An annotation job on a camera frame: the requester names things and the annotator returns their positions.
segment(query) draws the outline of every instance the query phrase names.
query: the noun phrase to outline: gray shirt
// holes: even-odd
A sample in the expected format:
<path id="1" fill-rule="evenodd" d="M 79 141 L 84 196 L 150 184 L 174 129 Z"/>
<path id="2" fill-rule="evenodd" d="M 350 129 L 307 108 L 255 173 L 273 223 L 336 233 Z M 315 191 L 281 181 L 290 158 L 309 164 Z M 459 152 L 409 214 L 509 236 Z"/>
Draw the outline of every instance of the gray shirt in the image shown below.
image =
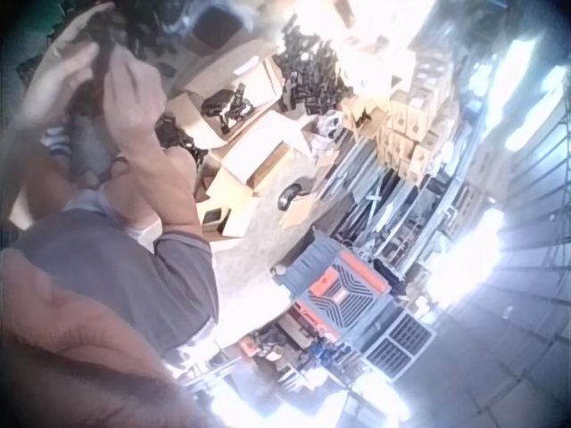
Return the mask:
<path id="1" fill-rule="evenodd" d="M 152 254 L 112 220 L 70 210 L 37 222 L 15 247 L 58 285 L 113 310 L 162 358 L 218 321 L 211 248 L 200 237 L 168 232 Z"/>

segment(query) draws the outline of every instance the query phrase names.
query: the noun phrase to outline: black grille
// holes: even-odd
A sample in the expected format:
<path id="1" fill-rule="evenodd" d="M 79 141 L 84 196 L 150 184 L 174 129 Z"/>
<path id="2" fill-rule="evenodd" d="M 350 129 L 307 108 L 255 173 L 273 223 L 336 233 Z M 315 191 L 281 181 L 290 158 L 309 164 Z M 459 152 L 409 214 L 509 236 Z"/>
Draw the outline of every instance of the black grille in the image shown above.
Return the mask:
<path id="1" fill-rule="evenodd" d="M 401 345 L 411 355 L 416 356 L 430 340 L 432 334 L 409 314 L 389 334 L 391 339 Z"/>
<path id="2" fill-rule="evenodd" d="M 363 311 L 373 303 L 374 295 L 346 268 L 336 264 L 332 266 L 339 274 L 337 281 L 323 296 L 319 297 L 310 292 L 310 299 L 335 325 L 348 328 L 353 326 Z M 335 295 L 343 289 L 347 291 L 347 296 L 340 303 L 335 302 Z"/>
<path id="3" fill-rule="evenodd" d="M 389 378 L 396 377 L 411 357 L 388 339 L 384 339 L 368 356 L 368 360 Z"/>

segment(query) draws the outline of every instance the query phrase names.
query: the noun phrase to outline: warehouse wall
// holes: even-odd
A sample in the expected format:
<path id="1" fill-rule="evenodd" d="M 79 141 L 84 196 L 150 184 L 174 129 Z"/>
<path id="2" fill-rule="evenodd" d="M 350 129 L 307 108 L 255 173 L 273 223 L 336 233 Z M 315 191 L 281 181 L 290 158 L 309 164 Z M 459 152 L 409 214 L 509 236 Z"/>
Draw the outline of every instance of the warehouse wall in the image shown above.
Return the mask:
<path id="1" fill-rule="evenodd" d="M 550 428 L 571 410 L 565 110 L 514 155 L 499 265 L 440 311 L 437 339 L 395 385 L 412 414 L 407 428 Z"/>

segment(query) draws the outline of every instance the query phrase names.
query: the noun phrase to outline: sleeve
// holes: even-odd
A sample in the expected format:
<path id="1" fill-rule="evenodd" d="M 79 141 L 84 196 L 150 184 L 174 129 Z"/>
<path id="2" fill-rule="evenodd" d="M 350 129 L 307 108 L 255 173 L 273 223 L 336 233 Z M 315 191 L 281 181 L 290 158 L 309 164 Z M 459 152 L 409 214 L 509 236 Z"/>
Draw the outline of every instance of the sleeve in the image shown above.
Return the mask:
<path id="1" fill-rule="evenodd" d="M 218 323 L 219 297 L 210 244 L 185 232 L 167 232 L 155 242 L 154 254 L 162 265 L 163 280 L 183 287 L 180 292 L 190 293 Z"/>

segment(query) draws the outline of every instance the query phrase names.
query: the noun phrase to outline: hair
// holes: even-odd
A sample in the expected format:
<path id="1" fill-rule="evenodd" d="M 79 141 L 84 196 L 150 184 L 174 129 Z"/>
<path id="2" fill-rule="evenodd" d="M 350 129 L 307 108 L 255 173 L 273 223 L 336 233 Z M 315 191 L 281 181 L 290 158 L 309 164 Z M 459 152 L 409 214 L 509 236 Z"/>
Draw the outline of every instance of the hair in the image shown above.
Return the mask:
<path id="1" fill-rule="evenodd" d="M 12 419 L 3 426 L 225 426 L 176 384 L 71 360 L 19 339 L 4 340 L 3 345 L 0 398 L 3 419 Z"/>

